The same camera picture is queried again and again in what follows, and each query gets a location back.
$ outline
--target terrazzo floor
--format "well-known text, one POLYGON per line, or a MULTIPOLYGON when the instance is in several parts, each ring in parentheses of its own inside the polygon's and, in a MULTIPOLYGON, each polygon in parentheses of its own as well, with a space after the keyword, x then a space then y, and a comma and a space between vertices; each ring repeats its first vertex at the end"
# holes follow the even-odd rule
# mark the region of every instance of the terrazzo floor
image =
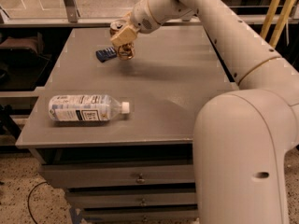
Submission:
MULTIPOLYGON (((38 165, 38 161, 30 153, 0 154, 0 223, 87 224, 79 217, 72 219, 79 215, 79 210, 71 209, 62 189, 54 189, 44 183, 45 180, 37 173, 38 165)), ((297 149, 291 150, 286 156, 285 176, 290 224, 299 224, 299 151, 297 149)), ((199 222, 167 220, 149 224, 199 224, 199 222)))

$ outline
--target white plastic casing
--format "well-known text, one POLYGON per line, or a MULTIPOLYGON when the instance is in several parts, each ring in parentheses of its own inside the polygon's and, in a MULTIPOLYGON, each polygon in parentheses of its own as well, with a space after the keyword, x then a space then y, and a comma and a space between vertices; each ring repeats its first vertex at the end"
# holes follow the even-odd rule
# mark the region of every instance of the white plastic casing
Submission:
POLYGON ((299 104, 299 74, 283 58, 270 60, 253 70, 240 89, 264 89, 279 94, 289 105, 299 104))
POLYGON ((270 91, 207 103, 193 138, 200 223, 289 223, 283 160, 296 133, 292 109, 270 91))
POLYGON ((235 81, 260 64, 281 57, 221 0, 179 0, 203 23, 235 81))
POLYGON ((131 22, 140 33, 149 34, 166 21, 183 17, 190 11, 178 0, 141 0, 133 8, 131 22))

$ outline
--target table surface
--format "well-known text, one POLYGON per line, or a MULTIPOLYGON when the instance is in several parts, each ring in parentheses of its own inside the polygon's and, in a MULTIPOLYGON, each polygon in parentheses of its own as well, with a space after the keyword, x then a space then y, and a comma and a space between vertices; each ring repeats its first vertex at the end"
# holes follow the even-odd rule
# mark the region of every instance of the table surface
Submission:
POLYGON ((23 128, 19 148, 176 144, 192 141, 196 116, 211 98, 231 91, 202 26, 167 26, 139 35, 130 61, 100 63, 107 28, 74 29, 23 128), (109 94, 131 113, 109 122, 55 122, 58 94, 109 94))

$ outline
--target bottle cap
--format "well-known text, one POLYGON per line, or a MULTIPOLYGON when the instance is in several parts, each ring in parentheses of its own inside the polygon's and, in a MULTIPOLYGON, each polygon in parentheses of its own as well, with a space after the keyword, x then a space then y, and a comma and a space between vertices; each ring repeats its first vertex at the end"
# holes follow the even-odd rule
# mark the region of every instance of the bottle cap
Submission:
POLYGON ((122 114, 129 114, 130 113, 130 103, 129 102, 122 102, 121 103, 121 113, 122 114))

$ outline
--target yellow pole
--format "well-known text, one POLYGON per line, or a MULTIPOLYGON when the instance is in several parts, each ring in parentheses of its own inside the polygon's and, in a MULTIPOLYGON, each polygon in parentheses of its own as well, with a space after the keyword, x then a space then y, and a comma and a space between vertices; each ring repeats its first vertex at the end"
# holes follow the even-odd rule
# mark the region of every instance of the yellow pole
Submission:
POLYGON ((292 10, 292 6, 296 0, 286 0, 283 9, 281 11, 281 14, 278 19, 278 23, 275 27, 274 33, 272 34, 271 40, 270 40, 270 45, 275 48, 276 45, 278 44, 280 35, 282 33, 282 30, 287 22, 287 19, 289 18, 289 15, 292 10))
POLYGON ((269 28, 271 26, 272 20, 274 18, 274 15, 278 9, 278 5, 279 5, 279 1, 280 0, 272 0, 270 7, 268 9, 267 15, 264 19, 263 22, 263 27, 262 27, 262 31, 261 31, 261 37, 263 39, 265 39, 267 37, 267 34, 269 32, 269 28))

